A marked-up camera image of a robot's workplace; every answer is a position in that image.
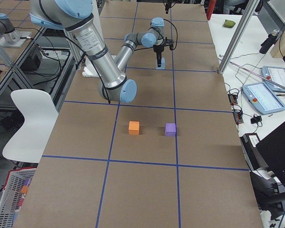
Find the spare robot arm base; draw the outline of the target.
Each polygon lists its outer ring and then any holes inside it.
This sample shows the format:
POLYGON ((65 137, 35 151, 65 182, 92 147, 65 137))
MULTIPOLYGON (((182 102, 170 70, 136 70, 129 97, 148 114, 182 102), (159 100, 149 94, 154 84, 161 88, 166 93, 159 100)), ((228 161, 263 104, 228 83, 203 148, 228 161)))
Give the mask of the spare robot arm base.
POLYGON ((5 48, 20 48, 31 32, 18 31, 11 23, 9 17, 0 13, 0 45, 5 48))

